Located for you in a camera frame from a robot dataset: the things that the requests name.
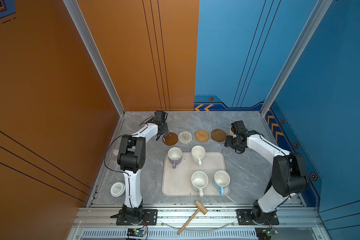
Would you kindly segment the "dark wooden round coaster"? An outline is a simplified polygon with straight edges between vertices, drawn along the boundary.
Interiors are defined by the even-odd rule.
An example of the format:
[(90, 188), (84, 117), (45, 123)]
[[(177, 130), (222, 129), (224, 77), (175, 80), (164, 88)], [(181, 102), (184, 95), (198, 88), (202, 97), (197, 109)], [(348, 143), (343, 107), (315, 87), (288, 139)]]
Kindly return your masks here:
[(215, 129), (211, 132), (211, 137), (216, 142), (224, 142), (227, 137), (227, 133), (221, 129)]

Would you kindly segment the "rattan round coaster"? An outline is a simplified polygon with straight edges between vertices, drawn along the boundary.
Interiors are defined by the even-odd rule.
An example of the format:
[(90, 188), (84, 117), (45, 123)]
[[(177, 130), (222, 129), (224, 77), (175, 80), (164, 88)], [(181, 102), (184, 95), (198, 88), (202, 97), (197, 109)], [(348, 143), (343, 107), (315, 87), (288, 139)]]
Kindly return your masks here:
[(197, 141), (204, 143), (210, 139), (210, 134), (206, 130), (199, 130), (195, 133), (195, 138)]

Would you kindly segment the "white mug red inside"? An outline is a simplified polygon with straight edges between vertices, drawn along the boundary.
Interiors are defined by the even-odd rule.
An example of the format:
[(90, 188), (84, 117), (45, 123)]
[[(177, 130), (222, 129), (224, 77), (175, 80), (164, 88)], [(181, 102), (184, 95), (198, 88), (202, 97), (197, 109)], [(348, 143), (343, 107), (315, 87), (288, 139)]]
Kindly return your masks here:
[(232, 136), (232, 137), (234, 137), (234, 136), (235, 136), (235, 134), (232, 132), (232, 130), (229, 130), (228, 136)]

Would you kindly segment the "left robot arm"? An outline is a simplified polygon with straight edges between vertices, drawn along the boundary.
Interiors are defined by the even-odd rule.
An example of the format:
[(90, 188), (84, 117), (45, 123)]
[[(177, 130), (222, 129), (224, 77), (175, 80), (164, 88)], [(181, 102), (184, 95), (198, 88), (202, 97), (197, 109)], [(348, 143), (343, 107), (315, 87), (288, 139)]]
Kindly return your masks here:
[(140, 224), (143, 220), (143, 198), (141, 195), (141, 171), (146, 162), (146, 143), (156, 140), (168, 132), (168, 114), (156, 111), (144, 126), (131, 135), (121, 137), (117, 163), (125, 177), (125, 202), (119, 211), (118, 220)]

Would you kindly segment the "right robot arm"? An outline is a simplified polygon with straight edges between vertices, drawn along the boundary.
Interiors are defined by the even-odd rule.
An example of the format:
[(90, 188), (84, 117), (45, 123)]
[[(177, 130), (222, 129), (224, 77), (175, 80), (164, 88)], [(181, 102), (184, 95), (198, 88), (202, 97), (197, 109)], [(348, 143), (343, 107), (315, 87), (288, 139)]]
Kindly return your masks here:
[(249, 131), (243, 121), (231, 124), (233, 136), (227, 136), (225, 147), (237, 154), (252, 149), (272, 164), (269, 188), (253, 203), (249, 219), (257, 225), (268, 224), (276, 216), (277, 209), (294, 194), (301, 193), (311, 185), (303, 155), (284, 150), (257, 131)]

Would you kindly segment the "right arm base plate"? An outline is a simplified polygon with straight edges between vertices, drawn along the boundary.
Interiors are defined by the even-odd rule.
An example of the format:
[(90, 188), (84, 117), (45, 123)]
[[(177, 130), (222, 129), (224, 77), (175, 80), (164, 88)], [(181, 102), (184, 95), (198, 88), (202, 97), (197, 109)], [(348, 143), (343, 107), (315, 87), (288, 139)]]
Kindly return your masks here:
[(256, 209), (237, 209), (236, 210), (237, 219), (239, 225), (273, 225), (277, 226), (280, 224), (276, 212), (263, 213), (262, 211), (257, 211)]

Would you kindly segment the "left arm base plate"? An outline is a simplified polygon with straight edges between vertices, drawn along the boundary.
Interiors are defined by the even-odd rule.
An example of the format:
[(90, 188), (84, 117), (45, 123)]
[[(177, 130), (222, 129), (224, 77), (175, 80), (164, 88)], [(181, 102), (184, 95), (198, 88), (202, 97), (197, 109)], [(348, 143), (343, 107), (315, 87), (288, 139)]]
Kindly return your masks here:
[(130, 208), (122, 209), (117, 216), (117, 226), (142, 226), (147, 224), (148, 226), (155, 226), (158, 220), (157, 209), (140, 209), (132, 210)]

